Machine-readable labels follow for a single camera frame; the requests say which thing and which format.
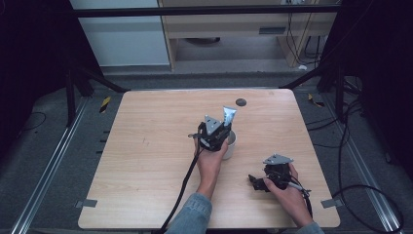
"white cup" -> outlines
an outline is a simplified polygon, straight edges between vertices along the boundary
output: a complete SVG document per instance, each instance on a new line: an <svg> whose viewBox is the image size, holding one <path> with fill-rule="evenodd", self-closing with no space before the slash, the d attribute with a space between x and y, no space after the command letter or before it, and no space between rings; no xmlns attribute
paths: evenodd
<svg viewBox="0 0 413 234"><path fill-rule="evenodd" d="M236 141L237 141L237 135L233 131L231 131L230 134L228 135L228 150L225 153L222 160L227 160L232 157L234 153L234 147L235 147Z"/></svg>

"wooden table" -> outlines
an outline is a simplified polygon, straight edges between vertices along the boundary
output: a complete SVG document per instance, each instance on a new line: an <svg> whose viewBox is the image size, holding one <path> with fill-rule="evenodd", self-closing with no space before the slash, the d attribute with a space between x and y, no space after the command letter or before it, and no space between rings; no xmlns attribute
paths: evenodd
<svg viewBox="0 0 413 234"><path fill-rule="evenodd" d="M237 98L247 105L238 107ZM79 226L85 229L159 229L178 196L205 115L223 119L223 105L236 107L233 157L223 161L212 198L209 228L294 227L271 193L254 191L247 176L264 176L262 161L275 152L294 159L299 180L311 192L321 227L340 223L318 158L290 90L138 91L124 95L104 148ZM200 181L196 167L180 206Z"/></svg>

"small dark object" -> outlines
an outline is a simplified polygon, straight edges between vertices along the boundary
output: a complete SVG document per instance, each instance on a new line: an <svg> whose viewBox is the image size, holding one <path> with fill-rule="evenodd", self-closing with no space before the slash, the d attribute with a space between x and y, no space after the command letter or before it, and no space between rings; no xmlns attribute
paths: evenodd
<svg viewBox="0 0 413 234"><path fill-rule="evenodd" d="M237 106L245 106L245 105L246 105L246 100L245 100L244 98L238 98L238 99L235 101L235 104L236 104Z"/></svg>
<svg viewBox="0 0 413 234"><path fill-rule="evenodd" d="M186 38L186 41L196 45L208 45L221 41L220 37L214 38Z"/></svg>
<svg viewBox="0 0 413 234"><path fill-rule="evenodd" d="M266 165L264 172L267 175L267 178L281 190L285 190L288 183L291 182L288 164ZM266 192L270 191L265 185L263 178L255 178L252 175L248 175L248 177L255 190L265 190Z"/></svg>

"white cabinet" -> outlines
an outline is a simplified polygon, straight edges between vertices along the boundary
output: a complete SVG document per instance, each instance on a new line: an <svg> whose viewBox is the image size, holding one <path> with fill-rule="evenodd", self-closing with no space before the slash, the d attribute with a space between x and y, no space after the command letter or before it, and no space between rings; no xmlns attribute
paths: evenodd
<svg viewBox="0 0 413 234"><path fill-rule="evenodd" d="M74 9L156 8L157 0L70 0ZM79 18L104 67L169 65L160 17Z"/></svg>
<svg viewBox="0 0 413 234"><path fill-rule="evenodd" d="M158 0L161 7L281 5L285 0ZM305 5L334 4L336 0L299 0ZM296 65L308 36L328 35L335 13L235 14L165 16L170 63L180 38L276 36L290 66Z"/></svg>

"human hand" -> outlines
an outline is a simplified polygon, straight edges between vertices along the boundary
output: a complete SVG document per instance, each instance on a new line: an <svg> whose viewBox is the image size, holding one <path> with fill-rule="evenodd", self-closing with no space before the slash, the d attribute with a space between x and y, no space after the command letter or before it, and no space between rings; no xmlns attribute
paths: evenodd
<svg viewBox="0 0 413 234"><path fill-rule="evenodd" d="M195 151L198 148L198 140L195 138ZM201 153L198 158L198 169L200 171L201 182L197 192L204 194L209 200L212 198L215 184L218 180L219 171L221 169L222 158L228 150L228 139L222 143L221 150L209 151L201 148Z"/></svg>
<svg viewBox="0 0 413 234"><path fill-rule="evenodd" d="M298 173L294 166L292 166L292 164L288 164L288 166L291 175L298 179ZM264 178L264 182L298 227L303 227L313 222L301 191L291 186L287 186L285 190L281 190L268 178Z"/></svg>

